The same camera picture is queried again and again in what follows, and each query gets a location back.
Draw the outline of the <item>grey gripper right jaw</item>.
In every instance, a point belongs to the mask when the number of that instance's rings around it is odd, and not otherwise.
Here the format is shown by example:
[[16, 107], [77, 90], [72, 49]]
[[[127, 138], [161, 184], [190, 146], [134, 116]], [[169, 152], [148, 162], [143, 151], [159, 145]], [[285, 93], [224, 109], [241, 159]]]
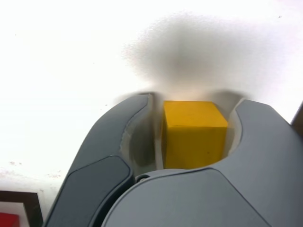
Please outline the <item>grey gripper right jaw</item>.
[[271, 106], [243, 100], [223, 160], [150, 177], [113, 205], [105, 227], [300, 227], [303, 140]]

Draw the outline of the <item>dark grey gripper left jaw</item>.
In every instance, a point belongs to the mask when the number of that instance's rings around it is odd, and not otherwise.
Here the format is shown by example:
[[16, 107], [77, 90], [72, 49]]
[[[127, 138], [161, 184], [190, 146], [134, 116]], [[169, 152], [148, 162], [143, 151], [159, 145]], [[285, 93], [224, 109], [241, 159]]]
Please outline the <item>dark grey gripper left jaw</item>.
[[134, 95], [101, 116], [83, 141], [46, 227], [99, 227], [115, 201], [155, 170], [154, 98]]

